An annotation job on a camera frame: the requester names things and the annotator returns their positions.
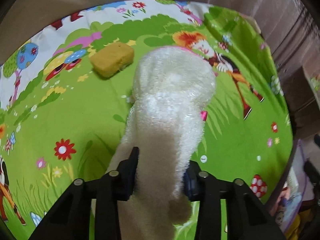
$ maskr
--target white fur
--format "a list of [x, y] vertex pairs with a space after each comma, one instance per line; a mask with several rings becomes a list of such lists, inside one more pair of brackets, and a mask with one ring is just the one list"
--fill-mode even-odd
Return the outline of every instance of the white fur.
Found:
[[118, 202], [123, 240], [172, 240], [173, 225], [190, 217], [182, 177], [202, 138], [200, 112], [214, 88], [210, 64], [192, 52], [163, 47], [140, 60], [133, 85], [136, 101], [107, 170], [139, 147], [135, 191], [128, 202]]

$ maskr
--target tablecloth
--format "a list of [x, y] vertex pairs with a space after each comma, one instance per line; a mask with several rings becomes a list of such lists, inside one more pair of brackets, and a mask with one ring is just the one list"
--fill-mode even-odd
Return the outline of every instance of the tablecloth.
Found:
[[[134, 49], [134, 63], [103, 79], [89, 58], [115, 41]], [[121, 1], [52, 23], [1, 67], [0, 182], [6, 190], [0, 191], [0, 211], [18, 240], [30, 236], [74, 179], [104, 174], [132, 106], [137, 62], [167, 45], [194, 51], [217, 73], [204, 137], [192, 159], [218, 179], [244, 179], [261, 201], [268, 199], [289, 158], [292, 132], [263, 38], [226, 8]], [[214, 55], [231, 68], [215, 64]], [[193, 239], [198, 203], [193, 207], [191, 220], [177, 226], [176, 239]], [[221, 217], [226, 239], [224, 203]]]

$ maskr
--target silver rivet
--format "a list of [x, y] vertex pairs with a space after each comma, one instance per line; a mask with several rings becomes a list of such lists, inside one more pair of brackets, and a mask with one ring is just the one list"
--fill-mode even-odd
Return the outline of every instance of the silver rivet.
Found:
[[235, 179], [234, 183], [236, 183], [238, 186], [242, 186], [244, 181], [242, 179]]
[[198, 174], [201, 178], [206, 178], [209, 176], [209, 173], [207, 173], [206, 171], [200, 171]]
[[109, 172], [109, 176], [110, 177], [116, 177], [119, 175], [119, 171], [113, 170]]
[[76, 186], [80, 186], [80, 185], [82, 185], [82, 183], [83, 183], [83, 180], [82, 180], [82, 179], [76, 179], [76, 180], [73, 182], [73, 184], [75, 184]]

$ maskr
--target orange-yellow foam block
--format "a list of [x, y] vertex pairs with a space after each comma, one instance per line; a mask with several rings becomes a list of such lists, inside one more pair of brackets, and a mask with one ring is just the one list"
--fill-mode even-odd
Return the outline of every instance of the orange-yellow foam block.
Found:
[[93, 68], [103, 77], [111, 77], [133, 62], [134, 50], [122, 42], [114, 42], [90, 58]]

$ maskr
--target white flower center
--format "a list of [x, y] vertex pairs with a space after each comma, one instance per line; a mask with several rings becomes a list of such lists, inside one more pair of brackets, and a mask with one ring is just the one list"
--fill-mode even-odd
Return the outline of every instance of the white flower center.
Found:
[[58, 152], [60, 154], [64, 154], [64, 153], [66, 153], [66, 151], [67, 151], [67, 148], [65, 146], [60, 146], [58, 149]]

